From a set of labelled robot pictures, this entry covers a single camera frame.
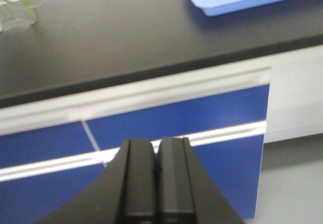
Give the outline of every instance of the blue drawer front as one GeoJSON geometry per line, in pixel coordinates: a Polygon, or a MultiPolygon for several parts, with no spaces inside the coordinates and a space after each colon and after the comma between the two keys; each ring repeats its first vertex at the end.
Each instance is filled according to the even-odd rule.
{"type": "Polygon", "coordinates": [[[194,147],[214,183],[243,219],[254,218],[263,135],[194,147]]]}
{"type": "Polygon", "coordinates": [[[36,221],[77,195],[102,171],[100,164],[0,183],[0,223],[36,221]]]}
{"type": "Polygon", "coordinates": [[[0,136],[0,168],[93,152],[80,122],[0,136]]]}
{"type": "Polygon", "coordinates": [[[269,85],[88,121],[101,149],[125,138],[160,139],[266,119],[269,85]]]}

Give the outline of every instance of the plant leaf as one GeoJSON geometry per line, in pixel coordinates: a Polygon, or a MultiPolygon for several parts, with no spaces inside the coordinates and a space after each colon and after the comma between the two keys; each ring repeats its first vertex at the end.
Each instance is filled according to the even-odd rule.
{"type": "Polygon", "coordinates": [[[36,15],[31,2],[29,0],[20,0],[20,2],[28,12],[31,19],[31,24],[34,24],[36,22],[36,15]]]}

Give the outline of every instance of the black countertop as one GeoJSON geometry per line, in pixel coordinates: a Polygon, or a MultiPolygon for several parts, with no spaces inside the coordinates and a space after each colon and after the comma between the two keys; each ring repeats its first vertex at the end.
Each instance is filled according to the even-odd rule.
{"type": "Polygon", "coordinates": [[[206,17],[190,0],[34,0],[0,33],[0,108],[323,44],[323,0],[206,17]]]}

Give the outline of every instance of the gray floor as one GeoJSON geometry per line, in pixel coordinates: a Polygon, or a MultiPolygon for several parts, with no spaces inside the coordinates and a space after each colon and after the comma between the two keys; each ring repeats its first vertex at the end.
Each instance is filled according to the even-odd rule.
{"type": "Polygon", "coordinates": [[[323,224],[323,134],[265,144],[252,224],[323,224]]]}

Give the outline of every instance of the black device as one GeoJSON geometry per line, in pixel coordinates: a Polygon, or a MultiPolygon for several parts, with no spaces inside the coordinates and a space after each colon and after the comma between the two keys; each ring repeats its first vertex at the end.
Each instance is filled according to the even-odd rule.
{"type": "Polygon", "coordinates": [[[188,138],[127,139],[76,197],[36,224],[244,224],[188,138]]]}

